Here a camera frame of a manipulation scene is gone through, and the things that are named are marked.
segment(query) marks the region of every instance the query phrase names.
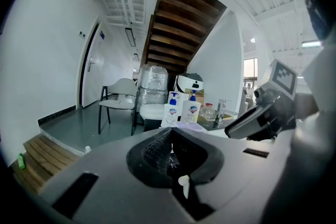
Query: staircase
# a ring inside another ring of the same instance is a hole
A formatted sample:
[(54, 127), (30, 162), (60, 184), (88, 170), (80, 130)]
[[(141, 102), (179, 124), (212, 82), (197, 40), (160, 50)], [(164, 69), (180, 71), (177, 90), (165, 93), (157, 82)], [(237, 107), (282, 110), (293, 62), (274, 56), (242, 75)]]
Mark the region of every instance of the staircase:
[(185, 72), (225, 10), (218, 0), (157, 0), (141, 64)]
[(12, 163), (11, 168), (14, 178), (35, 194), (50, 178), (80, 158), (42, 134), (25, 142), (24, 147), (27, 151), (23, 154), (26, 168), (20, 169), (17, 161)]

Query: soap bottle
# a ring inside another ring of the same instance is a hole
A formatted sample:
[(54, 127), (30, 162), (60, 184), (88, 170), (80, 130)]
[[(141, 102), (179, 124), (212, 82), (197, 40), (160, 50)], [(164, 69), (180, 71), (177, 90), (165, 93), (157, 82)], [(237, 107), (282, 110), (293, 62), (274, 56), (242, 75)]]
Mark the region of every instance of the soap bottle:
[(17, 163), (19, 164), (20, 169), (26, 168), (25, 160), (23, 159), (23, 156), (21, 153), (17, 155)]
[(164, 105), (161, 127), (168, 127), (170, 123), (177, 122), (177, 106), (175, 95), (178, 93), (172, 92), (172, 94), (173, 98), (169, 101), (169, 104)]
[(193, 90), (193, 95), (190, 100), (183, 102), (181, 122), (197, 122), (201, 103), (196, 102), (196, 91)]

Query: hand sanitizer bottle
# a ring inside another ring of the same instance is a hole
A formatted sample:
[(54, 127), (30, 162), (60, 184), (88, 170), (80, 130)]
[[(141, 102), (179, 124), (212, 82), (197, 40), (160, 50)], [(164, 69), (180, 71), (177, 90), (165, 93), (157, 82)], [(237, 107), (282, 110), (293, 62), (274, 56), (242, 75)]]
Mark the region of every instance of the hand sanitizer bottle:
[(170, 123), (177, 122), (177, 106), (175, 95), (178, 93), (173, 92), (173, 98), (169, 101), (169, 104), (164, 105), (163, 119), (161, 127), (168, 127)]
[(196, 102), (196, 91), (193, 90), (193, 95), (190, 100), (183, 102), (181, 122), (197, 122), (201, 103)]

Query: white chair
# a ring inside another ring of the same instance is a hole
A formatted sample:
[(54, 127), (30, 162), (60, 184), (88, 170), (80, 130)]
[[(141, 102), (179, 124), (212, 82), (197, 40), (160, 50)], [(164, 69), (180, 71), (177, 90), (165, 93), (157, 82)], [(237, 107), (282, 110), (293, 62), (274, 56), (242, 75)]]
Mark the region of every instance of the white chair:
[[(106, 100), (103, 101), (104, 91), (106, 93), (105, 94)], [(111, 94), (131, 95), (135, 97), (135, 102), (131, 103), (123, 100), (109, 100), (108, 92)], [(132, 130), (131, 130), (131, 135), (133, 135), (138, 97), (139, 97), (139, 91), (134, 81), (131, 79), (120, 79), (111, 86), (103, 86), (99, 102), (98, 134), (100, 134), (101, 107), (105, 106), (107, 109), (107, 117), (109, 120), (109, 124), (111, 124), (109, 109), (133, 110)]]

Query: door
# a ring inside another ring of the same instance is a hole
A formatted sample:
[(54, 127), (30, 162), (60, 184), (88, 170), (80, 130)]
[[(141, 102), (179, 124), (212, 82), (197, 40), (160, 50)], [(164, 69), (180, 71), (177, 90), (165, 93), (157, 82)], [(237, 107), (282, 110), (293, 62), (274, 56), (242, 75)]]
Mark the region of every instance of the door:
[(96, 102), (100, 98), (104, 77), (104, 47), (108, 42), (108, 30), (101, 23), (93, 37), (91, 47), (85, 63), (82, 85), (83, 108)]

